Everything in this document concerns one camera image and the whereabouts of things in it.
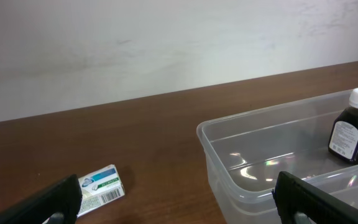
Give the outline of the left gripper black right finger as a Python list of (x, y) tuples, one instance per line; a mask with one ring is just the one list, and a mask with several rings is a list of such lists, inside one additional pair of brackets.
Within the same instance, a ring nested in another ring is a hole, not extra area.
[(282, 224), (358, 224), (358, 209), (286, 171), (279, 173), (272, 196)]

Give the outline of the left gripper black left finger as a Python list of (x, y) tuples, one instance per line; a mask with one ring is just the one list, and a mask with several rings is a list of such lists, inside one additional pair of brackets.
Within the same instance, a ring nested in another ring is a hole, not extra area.
[(72, 174), (1, 211), (0, 224), (74, 224), (81, 201), (81, 187)]

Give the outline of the dark syrup bottle white cap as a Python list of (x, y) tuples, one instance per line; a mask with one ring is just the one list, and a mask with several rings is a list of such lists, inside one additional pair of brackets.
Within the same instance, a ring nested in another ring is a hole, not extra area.
[(334, 120), (328, 151), (349, 164), (358, 164), (358, 88), (352, 90), (349, 106)]

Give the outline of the white Panadol box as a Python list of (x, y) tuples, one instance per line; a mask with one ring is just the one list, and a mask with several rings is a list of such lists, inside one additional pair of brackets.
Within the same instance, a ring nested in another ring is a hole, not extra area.
[(123, 196), (125, 190), (117, 168), (110, 164), (99, 170), (71, 180), (63, 188), (62, 195), (68, 197), (68, 211), (63, 214), (75, 223), (78, 218), (97, 210)]

